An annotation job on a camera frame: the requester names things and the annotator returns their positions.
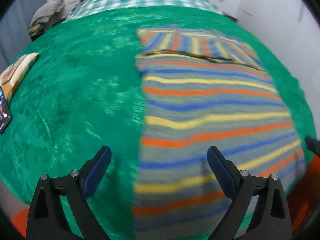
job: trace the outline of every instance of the yellow stripe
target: yellow stripe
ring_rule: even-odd
[[[142,35],[143,33],[145,33],[147,30],[146,29],[142,29],[138,31],[138,36]]]
[[[181,33],[182,35],[190,35],[190,36],[200,36],[200,37],[210,37],[210,38],[217,38],[217,36],[209,35],[209,34],[202,34],[202,33]]]
[[[290,151],[291,149],[297,147],[300,145],[300,140],[296,140],[295,142],[293,142],[292,144],[288,144],[285,145],[267,155],[261,156],[257,159],[253,159],[251,161],[247,161],[245,163],[242,163],[240,165],[238,165],[238,169],[239,170],[249,170],[249,169],[253,169],[255,167],[258,167],[260,165],[262,165],[263,163],[267,163],[271,160],[273,160],[276,157],[281,156],[282,154],[286,153],[287,151]]]
[[[231,55],[231,57],[233,57],[236,61],[238,61],[238,62],[240,62],[241,64],[244,64],[244,65],[245,65],[245,63],[244,63],[243,61],[241,61],[236,55],[234,55],[234,54],[232,54],[232,53],[230,53],[230,55]]]
[[[153,30],[154,33],[174,33],[175,30]]]
[[[169,127],[176,130],[192,129],[208,122],[227,122],[239,120],[259,120],[268,118],[290,117],[289,112],[265,112],[251,114],[209,114],[201,118],[192,119],[184,122],[174,122],[168,119],[146,116],[145,122],[149,125]]]
[[[199,47],[199,40],[197,38],[191,38],[191,43],[192,43],[192,54],[201,55],[200,47]]]
[[[160,50],[161,49],[166,49],[168,47],[168,44],[169,44],[169,42],[171,40],[171,37],[172,37],[172,34],[166,34],[165,35],[165,37],[164,37],[164,39],[163,39],[163,41],[162,41],[162,43],[160,45],[160,48],[159,48]]]
[[[294,149],[300,145],[300,141],[297,140],[291,144],[285,145],[269,154],[253,159],[251,161],[241,163],[237,166],[239,170],[250,170],[257,168],[258,166],[276,158],[284,153]],[[216,181],[216,177],[213,173],[209,173],[203,176],[196,176],[192,178],[181,179],[179,182],[167,183],[167,184],[137,184],[135,185],[135,192],[138,194],[169,194],[182,190],[187,187],[194,187],[197,185],[205,184],[208,182]]]
[[[256,87],[266,89],[272,92],[276,92],[276,89],[268,87],[265,85],[260,85],[253,82],[244,82],[239,80],[221,80],[221,79],[201,79],[201,78],[182,78],[182,79],[165,79],[155,76],[145,76],[144,80],[146,81],[156,81],[164,84],[188,84],[188,83],[197,83],[197,84],[223,84],[223,85],[243,85],[249,87]]]
[[[214,44],[216,45],[216,47],[218,48],[218,50],[220,51],[223,57],[225,58],[229,57],[228,53],[225,51],[225,49],[223,48],[220,42],[216,41]]]
[[[210,34],[202,34],[202,33],[181,33],[182,35],[190,35],[190,36],[199,36],[199,37],[210,37],[210,38],[219,38],[219,39],[224,39],[226,41],[232,41],[234,43],[240,43],[239,41],[233,40],[233,39],[228,39],[226,37],[217,37],[213,36]]]
[[[205,59],[199,59],[191,56],[186,56],[186,55],[180,55],[180,54],[156,54],[156,55],[149,55],[149,56],[143,56],[143,55],[137,55],[136,58],[141,58],[141,59],[147,59],[147,58],[155,58],[155,57],[186,57],[186,58],[191,58],[191,59],[196,59],[196,60],[201,60],[208,62]]]

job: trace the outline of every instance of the red cloth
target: red cloth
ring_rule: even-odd
[[[287,196],[292,233],[294,233],[312,213],[320,200],[320,158],[315,156],[302,180]]]
[[[20,234],[26,238],[27,236],[27,221],[28,221],[28,213],[29,209],[23,209],[19,211],[14,218],[12,219],[12,223],[16,227],[16,229],[20,232]]]

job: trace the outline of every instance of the folded striped blanket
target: folded striped blanket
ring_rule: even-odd
[[[166,32],[146,37],[148,31],[138,30],[148,51],[136,59],[147,109],[134,230],[137,239],[202,239],[199,234],[208,236],[230,205],[207,163],[207,149],[218,147],[254,176],[277,173],[286,191],[305,169],[299,136],[267,73],[247,63],[212,62],[204,53],[187,56],[192,47],[185,54],[152,53],[148,39]],[[172,48],[174,40],[165,47]],[[206,50],[197,42],[199,52]],[[254,54],[248,51],[247,57]]]
[[[179,53],[217,63],[239,63],[263,70],[257,54],[236,38],[216,30],[180,29],[177,25],[139,29],[143,54]]]

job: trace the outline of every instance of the gray cloth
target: gray cloth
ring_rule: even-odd
[[[34,14],[30,27],[39,23],[47,23],[50,18],[60,12],[65,6],[64,0],[53,0],[41,6]]]

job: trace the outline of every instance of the orange stripe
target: orange stripe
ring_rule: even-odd
[[[268,177],[270,174],[272,173],[276,173],[277,171],[279,171],[282,167],[286,166],[288,163],[292,162],[294,159],[298,158],[299,155],[301,155],[303,153],[302,150],[299,150],[297,152],[295,152],[294,154],[290,155],[289,157],[285,158],[284,160],[282,160],[281,162],[279,162],[278,164],[272,166],[271,168],[264,170],[263,172],[261,172],[258,176],[259,177]]]
[[[169,50],[177,50],[178,46],[179,46],[179,42],[180,42],[180,38],[181,38],[181,34],[176,34],[174,36],[171,48]]]
[[[141,42],[146,42],[153,34],[154,34],[153,32],[149,32],[146,36],[140,39]]]
[[[213,201],[219,198],[223,198],[224,194],[222,190],[210,193],[208,195],[201,195],[193,198],[187,198],[183,200],[178,200],[172,203],[169,203],[164,206],[156,206],[156,207],[140,207],[140,206],[135,206],[132,207],[132,212],[135,215],[151,215],[151,214],[161,214],[161,213],[166,213],[170,212],[172,210],[178,209],[178,208],[183,208],[183,207],[188,207],[188,206],[193,206],[193,205],[198,205],[204,202],[209,202]]]
[[[281,98],[258,91],[248,90],[236,90],[236,89],[212,89],[212,90],[160,90],[151,87],[145,87],[143,89],[145,93],[155,94],[159,96],[208,96],[215,94],[236,94],[236,95],[248,95],[248,96],[261,96],[267,98],[274,98],[280,100]]]
[[[208,47],[208,41],[207,41],[207,39],[202,38],[202,39],[201,39],[201,45],[202,45],[202,49],[203,49],[203,54],[204,54],[206,57],[210,57],[211,54],[210,54],[210,50],[209,50],[209,47]]]
[[[192,62],[170,62],[170,61],[157,61],[153,62],[153,65],[184,65],[184,66],[194,66],[194,67],[212,67],[212,68],[220,68],[220,69],[235,69],[235,70],[241,70],[244,72],[251,73],[255,76],[263,77],[266,79],[269,79],[270,76],[267,74],[259,73],[258,71],[251,71],[246,68],[241,68],[241,67],[234,67],[234,66],[217,66],[214,64],[201,64],[201,63],[192,63]],[[150,63],[145,63],[145,64],[137,64],[137,67],[142,67],[142,66],[147,66],[150,65]]]
[[[174,141],[174,140],[166,140],[166,139],[159,139],[159,138],[149,138],[142,136],[141,137],[141,144],[143,146],[149,147],[160,147],[160,148],[185,148],[189,147],[191,144],[199,143],[199,142],[206,142],[212,140],[224,140],[227,138],[237,137],[237,136],[246,136],[255,133],[267,132],[276,129],[292,127],[292,122],[279,122],[273,123],[268,125],[261,125],[256,127],[249,127],[249,128],[239,128],[234,130],[227,130],[227,131],[218,131],[213,133],[201,133],[189,137],[184,140]]]
[[[284,159],[280,163],[261,172],[258,175],[258,177],[269,177],[270,174],[276,173],[277,171],[279,171],[281,168],[283,168],[288,163],[293,161],[295,158],[297,158],[302,153],[303,153],[302,150],[295,152],[294,154],[288,156],[286,159]],[[193,198],[178,200],[178,201],[175,201],[175,202],[169,203],[167,205],[163,205],[163,206],[155,206],[155,207],[134,206],[134,207],[132,207],[132,212],[134,213],[134,215],[137,215],[137,216],[161,214],[161,213],[173,211],[178,208],[184,208],[184,207],[188,207],[188,206],[193,206],[193,205],[198,205],[201,203],[206,203],[206,202],[218,200],[223,197],[224,197],[223,192],[221,190],[219,190],[219,191],[207,194],[207,195],[201,195],[201,196],[197,196],[197,197],[193,197]]]

